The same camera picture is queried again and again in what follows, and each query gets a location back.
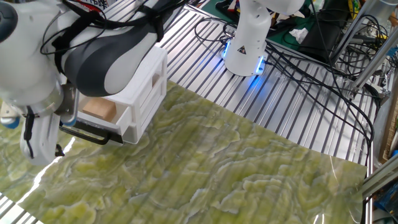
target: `metal grid floor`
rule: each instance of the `metal grid floor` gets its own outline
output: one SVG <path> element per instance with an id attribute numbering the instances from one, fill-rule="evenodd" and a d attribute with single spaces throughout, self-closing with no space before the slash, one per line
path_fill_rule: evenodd
<path id="1" fill-rule="evenodd" d="M 227 71 L 220 55 L 223 44 L 195 37 L 194 25 L 203 17 L 207 16 L 184 9 L 159 43 L 169 53 L 171 81 L 304 147 L 365 164 L 368 149 L 363 136 L 317 105 L 275 66 L 268 65 L 263 75 L 251 77 Z M 203 22 L 197 31 L 206 39 L 217 39 L 223 33 L 222 27 L 217 22 Z M 323 83 L 333 84 L 331 74 L 323 67 L 293 57 L 290 60 Z M 296 79 L 306 80 L 291 68 L 287 69 Z M 340 81 L 344 88 L 347 84 Z M 343 100 L 316 85 L 306 84 L 305 88 L 330 110 L 354 123 Z M 357 95 L 354 103 L 374 119 L 376 107 L 370 96 Z"/>
<path id="2" fill-rule="evenodd" d="M 43 224 L 0 193 L 0 224 Z"/>

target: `white plastic crate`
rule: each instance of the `white plastic crate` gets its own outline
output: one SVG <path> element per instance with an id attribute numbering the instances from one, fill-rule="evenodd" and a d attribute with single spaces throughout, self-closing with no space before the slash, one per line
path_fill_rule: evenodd
<path id="1" fill-rule="evenodd" d="M 111 122 L 84 114 L 90 100 L 80 94 L 78 119 L 91 126 L 119 134 L 123 142 L 136 144 L 159 108 L 167 91 L 167 51 L 153 47 L 140 63 L 133 78 L 120 93 L 105 99 L 116 103 Z"/>

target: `marble-patterned mat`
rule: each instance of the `marble-patterned mat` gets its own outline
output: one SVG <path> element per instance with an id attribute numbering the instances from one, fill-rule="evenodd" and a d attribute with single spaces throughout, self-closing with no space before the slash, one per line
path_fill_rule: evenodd
<path id="1" fill-rule="evenodd" d="M 35 167 L 0 128 L 0 192 L 44 223 L 358 223 L 366 168 L 298 146 L 174 83 L 137 145 L 60 132 Z"/>

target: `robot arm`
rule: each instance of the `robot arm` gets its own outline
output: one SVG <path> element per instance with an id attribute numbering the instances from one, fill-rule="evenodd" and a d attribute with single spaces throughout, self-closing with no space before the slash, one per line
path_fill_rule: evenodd
<path id="1" fill-rule="evenodd" d="M 166 29 L 184 3 L 149 0 L 146 6 L 152 12 L 167 9 L 157 15 L 160 25 Z M 62 6 L 60 1 L 54 0 L 26 4 L 0 2 L 0 98 L 26 117 L 21 150 L 36 165 L 49 164 L 55 156 L 62 154 L 57 145 L 58 125 L 60 121 L 72 125 L 76 118 L 76 88 L 86 96 L 118 93 L 129 83 L 141 60 L 159 39 L 159 21 L 118 30 L 107 29 L 93 40 L 92 37 L 102 30 L 87 27 L 67 44 L 75 46 L 91 41 L 62 51 L 58 55 L 57 68 L 57 56 L 41 54 L 41 46 L 48 36 L 70 27 L 80 17 L 73 11 L 61 13 Z M 139 12 L 132 19 L 143 16 Z M 48 44 L 43 50 L 52 52 L 56 49 Z M 68 83 L 62 82 L 59 70 L 65 72 Z M 7 125 L 14 126 L 10 119 L 7 117 Z"/>
<path id="2" fill-rule="evenodd" d="M 242 0 L 239 25 L 233 40 L 223 54 L 225 67 L 236 75 L 261 75 L 267 58 L 264 52 L 266 37 L 271 26 L 267 9 L 291 15 L 297 12 L 304 0 Z"/>

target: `black cord bundle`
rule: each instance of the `black cord bundle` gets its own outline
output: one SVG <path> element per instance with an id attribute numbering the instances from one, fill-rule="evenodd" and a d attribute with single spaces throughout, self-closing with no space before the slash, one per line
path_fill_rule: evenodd
<path id="1" fill-rule="evenodd" d="M 317 23 L 317 25 L 319 26 L 319 21 L 318 21 L 318 17 L 316 14 L 314 14 L 314 18 L 315 18 L 315 22 Z M 203 18 L 201 19 L 196 25 L 195 25 L 195 35 L 196 37 L 198 37 L 201 40 L 205 40 L 205 41 L 212 41 L 212 42 L 223 42 L 225 44 L 226 40 L 229 40 L 231 37 L 224 37 L 224 38 L 220 38 L 220 39 L 214 39 L 214 40 L 210 40 L 210 39 L 205 39 L 199 36 L 198 32 L 197 32 L 197 26 L 201 23 L 201 22 L 205 22 L 205 21 L 218 21 L 218 22 L 223 22 L 224 23 L 224 27 L 223 27 L 223 32 L 226 33 L 226 26 L 229 25 L 229 23 L 227 23 L 226 21 L 219 19 L 219 18 Z M 380 25 L 378 24 L 378 22 L 376 21 L 375 24 L 377 24 L 377 27 L 379 28 L 379 30 L 381 30 Z M 326 50 L 326 45 L 325 45 L 325 41 L 323 40 L 322 34 L 321 34 L 321 38 L 323 41 L 323 46 L 324 46 L 324 50 Z M 316 60 L 310 60 L 307 58 L 302 58 L 302 57 L 297 57 L 299 59 L 302 60 L 309 60 L 313 63 L 317 63 L 323 67 L 325 67 L 333 76 L 333 83 L 335 86 L 329 86 L 326 85 L 324 83 L 322 83 L 321 81 L 317 80 L 316 78 L 312 77 L 310 74 L 308 74 L 307 72 L 301 70 L 300 68 L 298 68 L 296 65 L 294 65 L 289 59 L 287 59 L 284 56 L 284 53 L 279 52 L 276 47 L 273 46 L 273 44 L 271 44 L 270 42 L 268 42 L 267 45 L 267 49 L 266 52 L 269 53 L 270 57 L 272 57 L 274 59 L 274 61 L 277 63 L 275 66 L 279 67 L 278 69 L 285 75 L 287 75 L 289 78 L 291 78 L 293 81 L 295 81 L 297 83 L 298 86 L 300 86 L 305 92 L 306 94 L 312 99 L 314 100 L 314 102 L 318 103 L 321 107 L 323 107 L 325 110 L 327 110 L 329 113 L 333 114 L 334 116 L 336 116 L 338 119 L 342 120 L 343 122 L 345 122 L 347 125 L 351 126 L 353 129 L 357 130 L 360 134 L 362 134 L 366 140 L 366 144 L 368 146 L 368 152 L 366 154 L 367 159 L 368 160 L 368 156 L 369 156 L 369 150 L 371 148 L 371 142 L 373 141 L 374 138 L 374 128 L 372 125 L 371 120 L 369 119 L 369 117 L 367 116 L 367 114 L 361 110 L 361 108 L 359 108 L 358 106 L 356 106 L 352 101 L 348 100 L 342 92 L 342 89 L 338 86 L 337 81 L 336 81 L 336 75 L 341 75 L 342 77 L 353 77 L 354 75 L 357 75 L 358 73 L 351 73 L 351 74 L 346 74 L 340 70 L 337 70 L 336 68 L 333 67 L 333 65 L 330 63 L 331 60 L 329 59 L 329 64 L 324 64 L 321 62 L 318 62 Z M 298 71 L 299 73 L 301 73 L 302 75 L 304 75 L 306 78 L 308 78 L 310 81 L 306 82 L 306 81 L 301 81 L 301 80 L 297 80 L 296 78 L 293 77 L 293 75 L 287 71 L 286 68 L 284 68 L 280 62 L 278 60 L 276 60 L 276 58 L 271 54 L 271 52 L 269 51 L 271 50 L 272 52 L 275 52 L 276 54 L 278 54 L 278 56 L 284 60 L 290 67 L 294 68 L 296 71 Z M 322 86 L 328 90 L 330 90 L 332 93 L 334 93 L 335 95 L 337 95 L 338 97 L 340 97 L 344 103 L 346 104 L 348 110 L 350 111 L 350 113 L 354 116 L 356 123 L 359 125 L 360 129 L 356 127 L 355 124 L 351 124 L 349 122 L 347 122 L 345 119 L 343 119 L 342 117 L 338 116 L 337 114 L 335 114 L 333 111 L 331 111 L 330 109 L 328 109 L 325 105 L 323 105 L 322 103 L 320 103 L 318 100 L 315 99 L 315 97 L 313 97 L 308 90 L 306 90 L 303 86 L 302 83 L 309 83 L 309 84 L 313 84 L 313 85 L 318 85 L 318 86 Z M 368 90 L 370 92 L 371 95 L 368 96 L 372 96 L 376 102 L 376 106 L 379 108 L 380 107 L 380 99 L 378 96 L 378 92 L 371 87 L 370 85 L 366 85 L 365 89 Z M 367 124 L 369 125 L 370 128 L 370 136 L 368 136 L 368 130 L 362 125 L 362 122 L 360 122 L 358 120 L 358 118 L 356 117 L 356 115 L 354 114 L 352 108 L 354 108 L 356 111 L 358 111 L 358 113 L 360 115 L 363 116 L 363 118 L 366 120 Z"/>
<path id="2" fill-rule="evenodd" d="M 219 37 L 219 39 L 206 39 L 206 38 L 201 37 L 201 36 L 199 35 L 198 31 L 197 31 L 197 27 L 199 26 L 199 24 L 201 24 L 202 22 L 206 22 L 206 21 L 218 21 L 218 22 L 223 23 L 223 24 L 224 24 L 224 26 L 223 26 L 224 35 L 222 35 L 221 37 Z M 199 22 L 197 22 L 197 23 L 195 24 L 195 26 L 194 26 L 194 28 L 193 28 L 193 31 L 195 32 L 196 37 L 199 38 L 200 40 L 203 40 L 203 41 L 210 41 L 210 42 L 218 42 L 218 41 L 220 41 L 221 43 L 226 44 L 227 41 L 229 41 L 230 39 L 233 38 L 233 34 L 230 34 L 230 33 L 226 30 L 228 26 L 233 27 L 233 28 L 237 28 L 237 27 L 238 27 L 238 25 L 237 25 L 235 22 L 226 22 L 226 21 L 223 20 L 223 19 L 214 18 L 214 17 L 207 17 L 207 18 L 202 18 L 202 19 L 200 19 Z"/>
<path id="3" fill-rule="evenodd" d="M 141 6 L 143 6 L 147 1 L 148 0 L 145 0 L 141 4 Z M 65 32 L 68 29 L 68 27 L 64 28 L 64 29 L 56 32 L 55 34 L 51 35 L 47 40 L 44 40 L 45 36 L 47 35 L 47 32 L 49 30 L 49 27 L 57 20 L 57 18 L 59 16 L 61 16 L 61 14 L 59 14 L 47 26 L 47 28 L 46 28 L 46 30 L 44 32 L 42 46 L 40 47 L 40 53 L 43 54 L 43 55 L 52 55 L 52 54 L 57 54 L 57 53 L 65 53 L 68 50 L 71 50 L 71 49 L 74 49 L 76 47 L 79 47 L 79 46 L 82 46 L 82 45 L 85 45 L 87 43 L 92 42 L 93 40 L 95 40 L 98 37 L 100 37 L 105 32 L 105 30 L 107 30 L 107 29 L 113 30 L 113 29 L 123 28 L 123 27 L 144 26 L 148 22 L 151 22 L 151 20 L 153 20 L 153 18 L 155 18 L 155 17 L 157 17 L 157 16 L 159 16 L 159 15 L 161 15 L 163 13 L 166 13 L 166 12 L 172 11 L 174 9 L 177 9 L 179 7 L 182 7 L 186 3 L 186 1 L 187 0 L 181 0 L 178 3 L 176 3 L 176 4 L 174 4 L 174 3 L 169 4 L 169 5 L 165 6 L 165 7 L 163 7 L 160 11 L 158 11 L 157 14 L 145 14 L 144 16 L 142 16 L 142 17 L 140 17 L 138 19 L 134 19 L 133 21 L 130 21 L 130 19 L 132 19 L 136 15 L 137 10 L 135 10 L 135 13 L 126 22 L 116 22 L 116 21 L 108 20 L 106 18 L 106 14 L 104 13 L 104 11 L 101 8 L 99 8 L 98 6 L 94 6 L 94 5 L 87 4 L 87 3 L 84 3 L 84 2 L 81 2 L 81 1 L 77 1 L 77 0 L 62 0 L 62 3 L 64 5 L 66 5 L 69 9 L 71 9 L 73 12 L 78 14 L 80 17 L 87 16 L 87 14 L 92 13 L 92 12 L 85 11 L 84 9 L 82 9 L 79 6 L 75 5 L 73 2 L 82 4 L 82 5 L 86 5 L 87 4 L 87 5 L 90 5 L 92 7 L 95 7 L 101 13 L 102 16 L 100 16 L 100 14 L 98 14 L 98 16 L 96 16 L 96 19 L 93 21 L 94 25 L 90 25 L 90 27 L 95 27 L 95 28 L 99 28 L 99 29 L 102 29 L 102 30 L 101 30 L 101 32 L 99 34 L 95 35 L 94 37 L 92 37 L 89 40 L 86 40 L 86 41 L 84 41 L 84 42 L 82 42 L 80 44 L 74 45 L 72 47 L 67 47 L 67 48 L 64 48 L 64 49 L 61 49 L 61 50 L 56 50 L 54 52 L 45 52 L 45 50 L 44 50 L 45 46 L 51 40 L 53 40 L 55 37 L 59 36 L 61 33 Z"/>

